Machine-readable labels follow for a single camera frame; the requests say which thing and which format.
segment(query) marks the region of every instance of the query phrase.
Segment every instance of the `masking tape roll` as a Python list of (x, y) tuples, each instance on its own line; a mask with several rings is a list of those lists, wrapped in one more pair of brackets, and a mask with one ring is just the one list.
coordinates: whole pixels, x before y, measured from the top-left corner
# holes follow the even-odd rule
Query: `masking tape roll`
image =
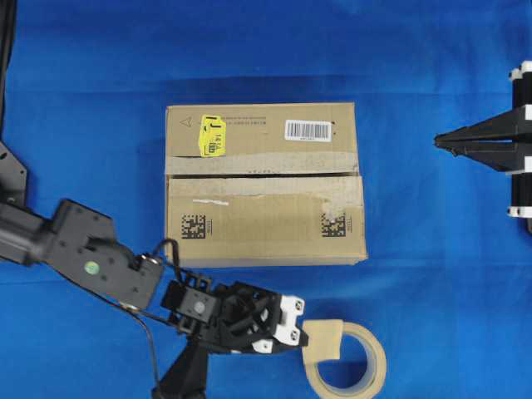
[[(303, 363), (308, 381), (321, 399), (373, 399), (384, 385), (387, 360), (384, 349), (371, 332), (358, 324), (342, 320), (310, 320), (303, 324), (308, 346), (303, 348)], [(367, 356), (367, 370), (354, 386), (340, 389), (328, 385), (319, 374), (318, 364), (339, 360), (342, 336), (357, 339)]]

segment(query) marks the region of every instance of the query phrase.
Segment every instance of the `barcode label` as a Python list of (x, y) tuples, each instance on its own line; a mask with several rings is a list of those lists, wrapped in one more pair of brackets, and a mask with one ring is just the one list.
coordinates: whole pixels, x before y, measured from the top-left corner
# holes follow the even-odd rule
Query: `barcode label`
[(331, 142), (333, 124), (321, 121), (286, 121), (285, 140)]

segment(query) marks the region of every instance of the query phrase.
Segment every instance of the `blue background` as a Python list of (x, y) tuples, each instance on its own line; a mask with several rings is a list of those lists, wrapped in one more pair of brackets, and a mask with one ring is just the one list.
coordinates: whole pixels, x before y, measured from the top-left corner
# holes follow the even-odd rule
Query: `blue background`
[[(529, 397), (532, 239), (505, 214), (508, 178), (432, 145), (509, 109), (527, 57), (529, 0), (22, 0), (3, 139), (31, 172), (29, 206), (87, 204), (143, 252), (162, 238), (168, 105), (355, 101), (370, 259), (209, 273), (372, 330), (380, 398)], [(2, 264), (0, 304), (0, 397), (149, 397), (127, 316), (44, 265)], [(184, 339), (150, 325), (165, 371)], [(212, 357), (209, 397), (316, 397), (300, 356)], [(349, 383), (347, 360), (329, 381)]]

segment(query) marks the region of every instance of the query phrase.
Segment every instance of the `yellow sticker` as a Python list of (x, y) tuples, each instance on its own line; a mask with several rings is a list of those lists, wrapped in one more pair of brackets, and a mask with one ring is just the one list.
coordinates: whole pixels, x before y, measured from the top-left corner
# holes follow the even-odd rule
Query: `yellow sticker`
[(199, 153), (204, 158), (225, 155), (225, 122), (221, 116), (201, 117), (198, 145)]

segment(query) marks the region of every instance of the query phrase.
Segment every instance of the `box flap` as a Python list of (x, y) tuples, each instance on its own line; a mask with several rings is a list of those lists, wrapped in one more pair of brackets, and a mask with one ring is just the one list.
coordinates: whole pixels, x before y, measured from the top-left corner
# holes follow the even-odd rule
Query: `box flap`
[(360, 176), (169, 179), (168, 190), (168, 234), (190, 267), (367, 258)]
[[(225, 123), (225, 155), (200, 156), (204, 116), (217, 116)], [(358, 172), (354, 118), (353, 103), (170, 106), (166, 112), (165, 173)], [(292, 140), (293, 135), (288, 133), (292, 125), (287, 125), (287, 121), (294, 121), (293, 131), (300, 134), (298, 140)], [(320, 128), (323, 122), (331, 126), (330, 132)]]

